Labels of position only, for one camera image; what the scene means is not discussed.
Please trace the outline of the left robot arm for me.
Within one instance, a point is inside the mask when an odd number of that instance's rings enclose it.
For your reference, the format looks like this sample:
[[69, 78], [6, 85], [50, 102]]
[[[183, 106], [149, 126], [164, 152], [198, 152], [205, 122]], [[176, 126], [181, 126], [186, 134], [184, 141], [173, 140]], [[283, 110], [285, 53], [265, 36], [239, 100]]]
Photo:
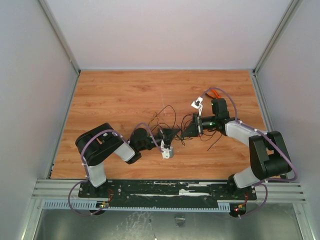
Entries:
[[110, 155], [115, 154], [130, 165], [142, 157], [141, 151], [158, 149], [163, 159], [169, 159], [174, 156], [171, 143], [179, 132], [179, 128], [159, 128], [153, 134], [148, 125], [142, 122], [125, 139], [110, 124], [104, 123], [80, 135], [75, 145], [80, 153], [86, 179], [91, 184], [91, 193], [98, 198], [107, 193], [104, 161]]

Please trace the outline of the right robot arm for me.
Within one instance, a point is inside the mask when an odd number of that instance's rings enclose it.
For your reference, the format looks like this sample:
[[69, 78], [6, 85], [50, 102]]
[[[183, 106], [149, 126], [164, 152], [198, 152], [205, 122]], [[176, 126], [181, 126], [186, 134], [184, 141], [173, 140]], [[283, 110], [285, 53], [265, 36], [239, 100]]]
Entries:
[[203, 98], [198, 97], [192, 102], [191, 106], [197, 109], [198, 113], [192, 115], [192, 121], [181, 132], [181, 137], [201, 137], [205, 130], [217, 131], [249, 148], [250, 166], [228, 177], [226, 191], [230, 198], [239, 199], [249, 187], [292, 170], [291, 160], [280, 132], [260, 131], [230, 117], [227, 102], [223, 98], [213, 98], [213, 115], [203, 117], [202, 101]]

